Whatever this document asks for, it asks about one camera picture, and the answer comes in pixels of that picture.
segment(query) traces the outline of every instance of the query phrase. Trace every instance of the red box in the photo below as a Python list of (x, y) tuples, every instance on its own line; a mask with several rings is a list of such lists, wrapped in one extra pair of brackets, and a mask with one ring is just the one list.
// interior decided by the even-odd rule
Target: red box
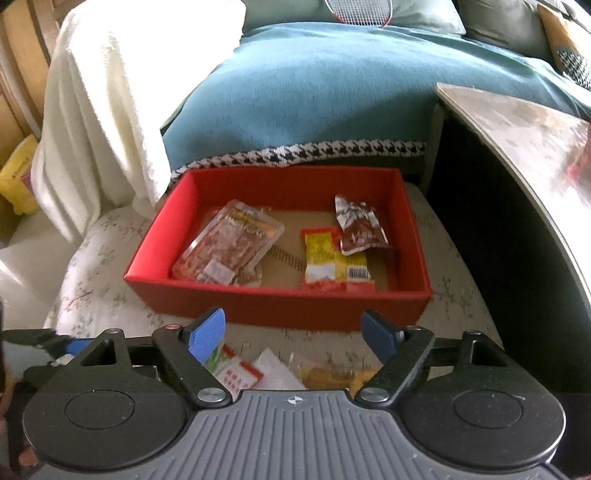
[[(390, 249), (388, 291), (367, 294), (222, 287), (171, 278), (205, 214), (232, 199), (278, 210), (334, 211), (335, 195), (376, 207)], [(156, 312), (197, 317), (220, 306), (233, 323), (312, 330), (359, 330), (374, 309), (398, 326), (413, 325), (432, 291), (414, 215), (400, 172), (360, 167), (234, 167), (187, 172), (164, 204), (125, 273)]]

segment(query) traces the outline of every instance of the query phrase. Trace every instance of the white fleece throw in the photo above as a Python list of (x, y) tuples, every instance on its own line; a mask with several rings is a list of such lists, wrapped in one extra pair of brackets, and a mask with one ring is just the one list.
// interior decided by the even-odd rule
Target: white fleece throw
[(239, 45), (240, 0), (86, 0), (66, 17), (33, 162), (37, 200), (70, 241), (106, 206), (153, 208), (170, 182), (160, 128)]

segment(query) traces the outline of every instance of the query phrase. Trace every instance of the open cardboard box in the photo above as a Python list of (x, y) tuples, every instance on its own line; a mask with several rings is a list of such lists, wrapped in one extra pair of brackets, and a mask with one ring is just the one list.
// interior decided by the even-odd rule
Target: open cardboard box
[[(302, 228), (335, 225), (335, 195), (374, 206), (392, 248), (368, 255), (372, 294), (300, 289)], [(285, 232), (262, 260), (262, 285), (216, 286), (171, 278), (207, 215), (232, 199), (265, 206)], [(400, 172), (393, 168), (235, 167), (187, 172), (139, 246), (126, 282), (156, 312), (197, 317), (220, 306), (229, 322), (348, 332), (374, 309), (398, 326), (416, 323), (432, 292)]]

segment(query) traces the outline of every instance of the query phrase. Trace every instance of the blue blanket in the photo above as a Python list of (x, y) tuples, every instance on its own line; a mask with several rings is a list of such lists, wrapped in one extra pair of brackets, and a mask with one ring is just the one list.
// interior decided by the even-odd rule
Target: blue blanket
[(201, 158), (280, 145), (426, 141), (437, 82), (591, 117), (591, 92), (542, 60), (410, 28), (295, 23), (244, 37), (189, 96), (164, 145), (175, 170)]

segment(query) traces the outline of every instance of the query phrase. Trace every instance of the racket strings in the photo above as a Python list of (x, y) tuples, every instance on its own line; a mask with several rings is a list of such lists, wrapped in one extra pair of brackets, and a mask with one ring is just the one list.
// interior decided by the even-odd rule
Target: racket strings
[(392, 17), (391, 0), (325, 0), (331, 12), (345, 24), (385, 26)]

